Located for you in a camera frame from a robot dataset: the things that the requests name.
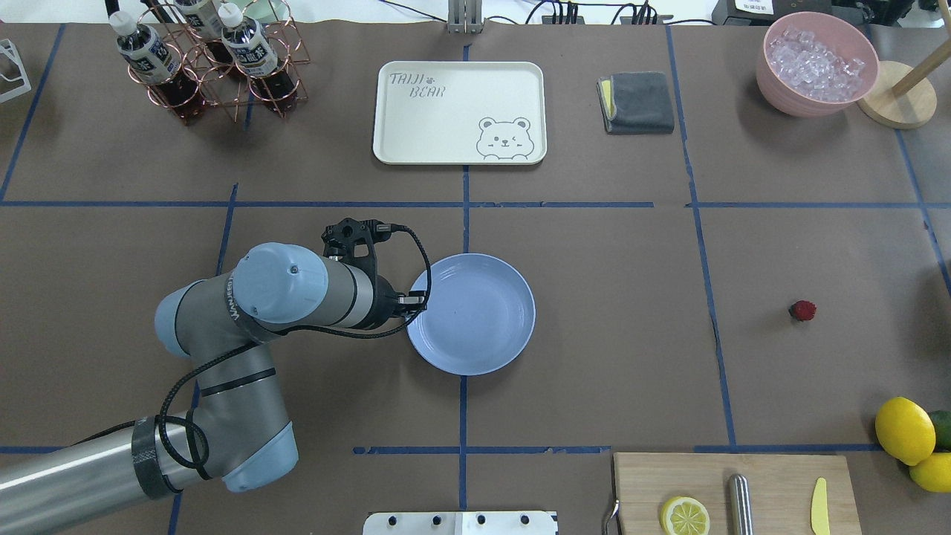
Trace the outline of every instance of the lemon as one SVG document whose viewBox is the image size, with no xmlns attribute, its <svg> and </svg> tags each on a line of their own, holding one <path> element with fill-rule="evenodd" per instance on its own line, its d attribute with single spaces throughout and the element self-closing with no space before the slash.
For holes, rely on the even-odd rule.
<svg viewBox="0 0 951 535">
<path fill-rule="evenodd" d="M 935 450 L 935 426 L 928 413 L 902 397 L 879 408 L 875 434 L 889 455 L 909 466 L 924 461 Z"/>
<path fill-rule="evenodd" d="M 908 471 L 912 481 L 929 492 L 951 492 L 951 453 L 932 453 Z"/>
<path fill-rule="evenodd" d="M 700 502 L 688 496 L 675 496 L 661 508 L 660 525 L 667 535 L 707 535 L 710 516 Z"/>
</svg>

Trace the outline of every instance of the bear illustration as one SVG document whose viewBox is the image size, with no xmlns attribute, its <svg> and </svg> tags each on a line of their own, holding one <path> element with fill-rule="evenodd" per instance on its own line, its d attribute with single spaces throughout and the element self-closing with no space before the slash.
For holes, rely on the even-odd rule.
<svg viewBox="0 0 951 535">
<path fill-rule="evenodd" d="M 518 117 L 511 123 L 486 117 L 478 122 L 482 135 L 475 149 L 485 160 L 528 160 L 534 150 L 529 137 L 529 120 Z"/>
</svg>

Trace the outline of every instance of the brown table surface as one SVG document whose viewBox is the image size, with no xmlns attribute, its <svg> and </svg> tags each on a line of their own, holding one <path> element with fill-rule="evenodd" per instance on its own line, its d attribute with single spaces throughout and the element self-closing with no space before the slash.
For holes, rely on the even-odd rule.
<svg viewBox="0 0 951 535">
<path fill-rule="evenodd" d="M 938 116 L 899 134 L 856 107 L 772 109 L 753 75 L 762 29 L 301 33 L 310 100 L 287 121 L 255 108 L 184 128 L 126 78 L 109 27 L 0 26 L 35 87 L 0 106 L 0 466 L 154 413 L 188 371 L 152 331 L 159 301 L 258 243 L 320 250 L 347 216 L 408 225 L 434 259 L 505 259 L 534 291 L 534 337 L 472 378 L 405 335 L 280 340 L 289 475 L 240 495 L 195 485 L 68 533 L 360 533 L 372 511 L 521 508 L 596 533 L 614 451 L 840 454 L 864 533 L 951 524 L 951 498 L 919 489 L 871 430 L 896 395 L 951 408 L 951 68 L 930 77 Z M 945 37 L 871 34 L 910 64 Z M 377 161 L 379 68 L 467 46 L 469 61 L 541 67 L 545 159 Z M 605 134 L 595 81 L 631 70 L 667 75 L 673 135 Z M 379 252 L 406 289 L 412 243 Z M 799 299 L 814 321 L 790 320 Z"/>
</svg>

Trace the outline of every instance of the pink bowl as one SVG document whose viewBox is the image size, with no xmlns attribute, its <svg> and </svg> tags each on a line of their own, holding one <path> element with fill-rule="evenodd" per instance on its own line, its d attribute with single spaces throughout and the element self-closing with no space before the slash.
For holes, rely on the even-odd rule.
<svg viewBox="0 0 951 535">
<path fill-rule="evenodd" d="M 809 30 L 819 41 L 839 54 L 843 59 L 858 58 L 865 62 L 862 70 L 862 88 L 846 102 L 822 102 L 797 93 L 786 85 L 767 61 L 767 50 L 773 39 L 783 34 L 788 27 Z M 868 39 L 854 26 L 832 15 L 814 11 L 799 11 L 780 18 L 769 27 L 763 39 L 759 59 L 756 62 L 756 83 L 763 96 L 779 111 L 796 117 L 820 117 L 846 108 L 866 96 L 879 77 L 879 56 Z"/>
</svg>

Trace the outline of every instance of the dark liquid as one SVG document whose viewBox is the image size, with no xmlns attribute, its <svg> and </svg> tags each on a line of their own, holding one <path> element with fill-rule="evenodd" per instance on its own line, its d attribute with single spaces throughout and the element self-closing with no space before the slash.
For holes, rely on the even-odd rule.
<svg viewBox="0 0 951 535">
<path fill-rule="evenodd" d="M 261 30 L 261 23 L 244 17 L 240 26 L 225 28 L 222 39 L 235 45 L 246 45 Z M 278 115 L 284 115 L 297 107 L 297 89 L 286 70 L 272 72 L 261 79 L 252 78 L 251 83 L 264 105 Z"/>
<path fill-rule="evenodd" d="M 262 98 L 264 105 L 279 115 L 293 111 L 297 107 L 297 88 L 294 81 L 281 70 L 261 80 L 254 78 L 254 91 Z"/>
<path fill-rule="evenodd" d="M 155 86 L 171 106 L 172 112 L 190 125 L 204 113 L 207 101 L 198 90 L 198 83 L 179 72 L 170 81 Z"/>
<path fill-rule="evenodd" d="M 228 71 L 228 76 L 232 80 L 241 81 L 244 79 L 244 75 L 241 71 L 234 66 L 235 58 L 231 55 L 231 52 L 228 51 L 228 47 L 226 47 L 224 43 L 221 41 L 208 41 L 204 43 L 204 47 L 208 50 L 211 59 L 221 64 L 218 67 L 227 69 L 227 66 L 231 66 L 231 69 Z"/>
<path fill-rule="evenodd" d="M 152 29 L 140 24 L 131 35 L 120 36 L 116 42 L 122 50 L 133 51 L 147 45 L 151 35 Z M 198 90 L 198 82 L 185 76 L 181 69 L 171 80 L 152 87 L 162 94 L 165 103 L 186 125 L 201 117 L 208 104 Z"/>
</svg>

